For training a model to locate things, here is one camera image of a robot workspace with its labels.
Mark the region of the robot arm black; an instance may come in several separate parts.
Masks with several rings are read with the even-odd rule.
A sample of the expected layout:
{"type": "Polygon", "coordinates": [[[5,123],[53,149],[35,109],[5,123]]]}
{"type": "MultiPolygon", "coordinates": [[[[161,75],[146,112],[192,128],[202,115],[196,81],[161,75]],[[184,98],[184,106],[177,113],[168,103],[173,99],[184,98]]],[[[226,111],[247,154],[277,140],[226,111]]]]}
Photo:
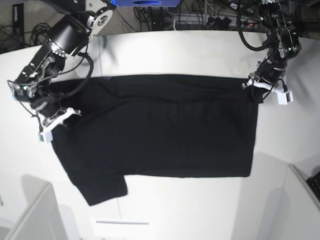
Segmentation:
{"type": "Polygon", "coordinates": [[[49,30],[41,48],[17,79],[8,81],[13,97],[19,103],[29,103],[35,111],[33,117],[38,119],[41,134],[52,131],[70,116],[81,114],[72,107],[62,107],[61,101],[77,94],[90,80],[94,62],[81,49],[101,31],[117,8],[114,0],[104,0],[103,7],[97,11],[79,6],[76,0],[45,0],[43,3],[64,16],[49,30]],[[51,80],[64,74],[67,55],[86,59],[88,74],[69,92],[51,92],[51,80]]]}
{"type": "Polygon", "coordinates": [[[279,0],[256,0],[244,4],[237,11],[236,29],[242,43],[251,51],[268,50],[257,69],[250,73],[242,89],[250,89],[254,102],[261,104],[269,94],[277,95],[280,105],[293,102],[293,92],[286,84],[288,61],[295,58],[301,50],[296,27],[290,17],[283,13],[279,0]],[[267,39],[259,47],[250,45],[241,27],[242,15],[247,9],[256,7],[261,24],[265,27],[267,39]]]}

